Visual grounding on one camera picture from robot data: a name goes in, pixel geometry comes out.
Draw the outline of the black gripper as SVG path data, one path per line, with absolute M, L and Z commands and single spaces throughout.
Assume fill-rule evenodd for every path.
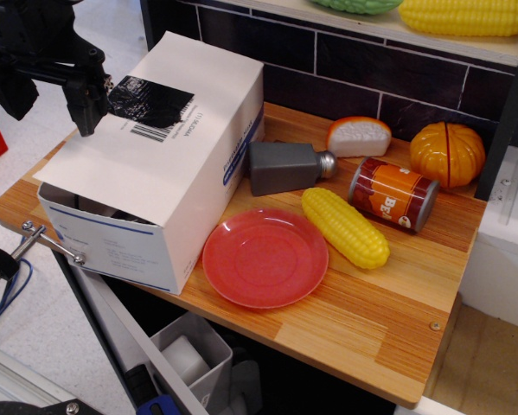
M 71 119 L 88 137 L 107 114 L 112 84 L 104 52 L 74 29 L 76 4 L 0 1 L 0 66 L 14 70 L 0 69 L 0 105 L 22 120 L 39 96 L 32 79 L 64 86 Z

